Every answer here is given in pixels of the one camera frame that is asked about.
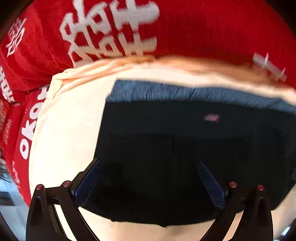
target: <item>black fabric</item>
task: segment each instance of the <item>black fabric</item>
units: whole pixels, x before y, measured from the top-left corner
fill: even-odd
[[[209,114],[219,121],[206,121]],[[104,171],[84,208],[161,226],[213,219],[220,209],[198,178],[202,160],[226,182],[264,185],[274,209],[294,184],[295,121],[221,103],[106,103],[94,155]]]

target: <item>pink tag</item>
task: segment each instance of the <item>pink tag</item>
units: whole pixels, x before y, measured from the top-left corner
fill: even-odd
[[[220,119],[219,115],[214,115],[214,114],[208,114],[204,117],[205,121],[210,121],[210,122],[218,122]]]

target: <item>screw head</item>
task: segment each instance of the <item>screw head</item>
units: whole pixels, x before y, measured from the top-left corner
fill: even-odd
[[[237,187],[237,183],[236,182],[230,182],[229,186],[232,188],[236,188]]]
[[[71,182],[70,181],[64,181],[63,182],[63,186],[66,188],[68,186],[70,186]]]
[[[38,185],[36,186],[36,190],[40,190],[42,187],[43,187],[42,184],[38,184]]]
[[[258,185],[257,187],[260,191],[263,191],[264,190],[264,187],[262,185]]]

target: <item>black cloth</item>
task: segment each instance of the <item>black cloth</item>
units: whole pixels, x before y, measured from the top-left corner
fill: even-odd
[[[295,123],[292,114],[222,103],[106,103],[94,155],[103,172],[84,208],[161,226],[214,219],[221,210],[198,178],[202,160],[226,182],[265,186],[274,209],[294,185]]]

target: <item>beige cloth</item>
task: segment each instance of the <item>beige cloth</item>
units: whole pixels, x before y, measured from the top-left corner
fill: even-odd
[[[177,58],[155,61],[153,57],[129,57],[101,60],[78,69],[68,69],[53,77],[39,113],[29,162],[31,194],[39,183],[54,187],[65,180],[72,180],[92,161],[105,99],[118,78],[191,87],[226,87],[282,98],[296,105],[294,89],[279,88],[261,72],[216,62]],[[272,211],[275,237],[296,217],[295,203],[296,187]],[[162,228],[157,225],[111,222],[82,208],[80,211],[101,241],[196,241],[212,224],[209,221]],[[57,212],[66,234],[75,240],[61,209],[58,208]],[[240,216],[237,215],[225,240],[232,237]]]

